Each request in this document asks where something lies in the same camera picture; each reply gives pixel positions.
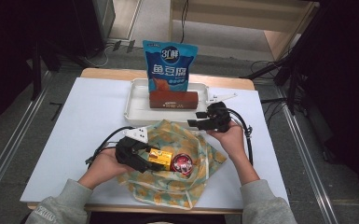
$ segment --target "hand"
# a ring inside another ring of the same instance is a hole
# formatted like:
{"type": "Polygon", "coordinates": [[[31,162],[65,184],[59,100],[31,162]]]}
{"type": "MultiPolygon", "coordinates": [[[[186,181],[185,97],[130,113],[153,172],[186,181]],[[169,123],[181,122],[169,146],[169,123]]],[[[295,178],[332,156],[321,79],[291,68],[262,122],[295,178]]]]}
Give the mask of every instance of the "hand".
{"type": "Polygon", "coordinates": [[[243,129],[234,121],[228,124],[229,129],[225,133],[209,130],[207,133],[216,138],[231,159],[246,156],[243,144],[243,129]]]}
{"type": "Polygon", "coordinates": [[[102,151],[78,183],[88,189],[94,189],[117,175],[133,171],[130,166],[118,163],[115,152],[115,148],[102,151]]]}

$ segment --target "sleeve cuff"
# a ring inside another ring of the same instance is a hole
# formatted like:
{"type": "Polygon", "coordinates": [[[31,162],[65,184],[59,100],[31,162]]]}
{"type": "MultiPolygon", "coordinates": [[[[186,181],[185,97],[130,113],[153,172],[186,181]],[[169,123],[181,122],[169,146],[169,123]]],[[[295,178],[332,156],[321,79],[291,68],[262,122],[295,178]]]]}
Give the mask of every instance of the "sleeve cuff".
{"type": "Polygon", "coordinates": [[[269,183],[264,179],[242,185],[240,190],[243,198],[243,206],[276,198],[269,188],[269,183]]]}
{"type": "Polygon", "coordinates": [[[91,194],[91,189],[80,185],[73,179],[68,179],[57,200],[65,205],[83,208],[91,194]]]}

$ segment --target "white tabletop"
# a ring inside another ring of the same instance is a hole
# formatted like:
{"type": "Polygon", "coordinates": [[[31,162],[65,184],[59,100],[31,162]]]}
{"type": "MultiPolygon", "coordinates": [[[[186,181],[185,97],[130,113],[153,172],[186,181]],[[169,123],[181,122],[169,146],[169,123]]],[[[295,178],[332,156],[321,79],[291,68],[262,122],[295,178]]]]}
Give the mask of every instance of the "white tabletop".
{"type": "MultiPolygon", "coordinates": [[[[25,203],[38,203],[48,196],[58,196],[68,178],[78,180],[87,170],[90,157],[107,135],[130,125],[123,112],[131,83],[129,81],[83,78],[76,80],[62,109],[51,136],[21,196],[25,203]]],[[[259,176],[269,181],[272,192],[287,200],[281,171],[275,156],[269,131],[257,91],[209,88],[210,95],[238,96],[225,101],[228,108],[238,112],[247,125],[253,127],[252,147],[254,165],[259,176]]],[[[206,140],[225,155],[227,153],[211,136],[206,140]]],[[[119,140],[118,133],[113,139],[119,140]]],[[[194,209],[242,210],[240,181],[233,163],[228,159],[210,177],[194,209]]],[[[155,207],[136,201],[126,187],[112,179],[97,187],[88,205],[115,207],[155,207]]]]}

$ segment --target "red round object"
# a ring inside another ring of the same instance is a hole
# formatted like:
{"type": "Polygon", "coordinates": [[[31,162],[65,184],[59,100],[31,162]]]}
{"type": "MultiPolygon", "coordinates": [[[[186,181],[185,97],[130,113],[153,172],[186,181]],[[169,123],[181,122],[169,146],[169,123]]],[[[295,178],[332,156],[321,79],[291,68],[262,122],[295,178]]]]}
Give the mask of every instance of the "red round object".
{"type": "Polygon", "coordinates": [[[173,158],[173,169],[182,175],[188,175],[193,170],[193,160],[185,154],[178,154],[173,158]]]}

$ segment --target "person's left hand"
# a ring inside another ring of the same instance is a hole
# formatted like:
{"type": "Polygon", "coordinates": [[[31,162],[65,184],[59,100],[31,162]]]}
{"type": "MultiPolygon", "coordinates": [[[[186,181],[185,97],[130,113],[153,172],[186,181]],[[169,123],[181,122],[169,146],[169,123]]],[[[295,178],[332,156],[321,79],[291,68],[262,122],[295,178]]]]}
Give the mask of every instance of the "person's left hand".
{"type": "Polygon", "coordinates": [[[95,158],[89,170],[78,180],[78,183],[88,189],[94,189],[117,175],[133,171],[130,166],[118,163],[115,152],[115,148],[102,151],[95,158]]]}

